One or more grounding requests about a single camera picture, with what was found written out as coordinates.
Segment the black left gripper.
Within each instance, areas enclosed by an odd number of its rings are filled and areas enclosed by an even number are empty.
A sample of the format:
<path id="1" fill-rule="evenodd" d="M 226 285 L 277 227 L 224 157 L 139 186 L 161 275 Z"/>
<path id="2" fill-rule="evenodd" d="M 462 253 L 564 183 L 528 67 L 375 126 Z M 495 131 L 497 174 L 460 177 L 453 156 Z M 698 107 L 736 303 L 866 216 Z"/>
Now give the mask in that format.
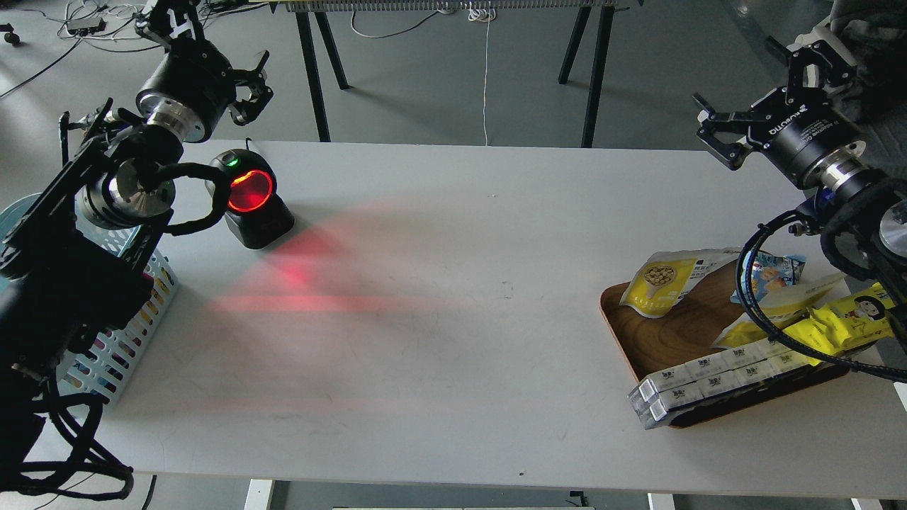
<path id="1" fill-rule="evenodd" d="M 197 122 L 188 133 L 186 141 L 190 143 L 208 141 L 228 106 L 234 125 L 245 126 L 258 119 L 274 97 L 264 69 L 269 50 L 258 54 L 253 69 L 230 69 L 229 60 L 206 41 L 198 18 L 200 2 L 146 1 L 134 16 L 137 35 L 168 50 L 142 85 L 136 106 L 145 117 L 167 101 L 191 110 Z M 235 87 L 246 88 L 249 96 L 236 99 Z"/>

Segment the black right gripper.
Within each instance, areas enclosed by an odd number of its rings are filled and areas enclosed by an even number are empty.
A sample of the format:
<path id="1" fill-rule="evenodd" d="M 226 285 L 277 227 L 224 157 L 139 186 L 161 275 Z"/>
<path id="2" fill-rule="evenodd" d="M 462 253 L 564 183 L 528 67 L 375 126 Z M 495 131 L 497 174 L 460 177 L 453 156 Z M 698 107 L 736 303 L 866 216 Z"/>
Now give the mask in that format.
<path id="1" fill-rule="evenodd" d="M 820 159 L 837 149 L 861 155 L 866 146 L 865 136 L 833 109 L 822 90 L 851 84 L 857 77 L 855 58 L 822 39 L 790 50 L 765 38 L 765 47 L 787 68 L 787 86 L 746 112 L 720 113 L 701 94 L 692 94 L 700 107 L 697 138 L 731 171 L 741 168 L 752 152 L 761 152 L 794 187 L 814 188 L 820 181 Z M 813 88 L 804 83 L 810 67 L 818 76 Z"/>

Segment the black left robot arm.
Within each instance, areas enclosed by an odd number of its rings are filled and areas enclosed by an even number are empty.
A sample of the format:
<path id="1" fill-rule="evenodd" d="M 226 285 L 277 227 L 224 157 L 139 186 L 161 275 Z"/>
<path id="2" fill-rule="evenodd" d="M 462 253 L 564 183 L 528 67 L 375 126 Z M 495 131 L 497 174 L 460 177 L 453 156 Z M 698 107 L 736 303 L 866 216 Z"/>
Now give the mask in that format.
<path id="1" fill-rule="evenodd" d="M 149 1 L 134 16 L 164 56 L 136 112 L 108 99 L 84 120 L 62 114 L 62 170 L 2 239 L 2 491 L 125 499 L 134 472 L 95 438 L 105 399 L 61 394 L 65 353 L 125 329 L 150 303 L 147 268 L 162 236 L 238 213 L 254 171 L 182 161 L 226 112 L 255 120 L 273 96 L 262 52 L 237 69 L 207 39 L 196 1 Z"/>

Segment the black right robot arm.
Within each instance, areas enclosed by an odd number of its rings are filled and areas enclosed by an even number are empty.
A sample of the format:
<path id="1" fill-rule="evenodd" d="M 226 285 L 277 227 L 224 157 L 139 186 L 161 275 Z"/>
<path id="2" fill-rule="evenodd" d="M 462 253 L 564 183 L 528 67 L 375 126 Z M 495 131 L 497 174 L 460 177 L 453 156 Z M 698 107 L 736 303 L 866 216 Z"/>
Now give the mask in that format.
<path id="1" fill-rule="evenodd" d="M 744 112 L 717 112 L 694 94 L 697 136 L 730 170 L 759 152 L 794 187 L 830 191 L 829 205 L 800 217 L 804 229 L 819 235 L 833 267 L 882 284 L 895 304 L 895 338 L 904 345 L 905 181 L 861 161 L 864 139 L 828 94 L 851 84 L 857 69 L 826 40 L 790 50 L 768 38 L 767 47 L 787 67 L 787 83 Z"/>

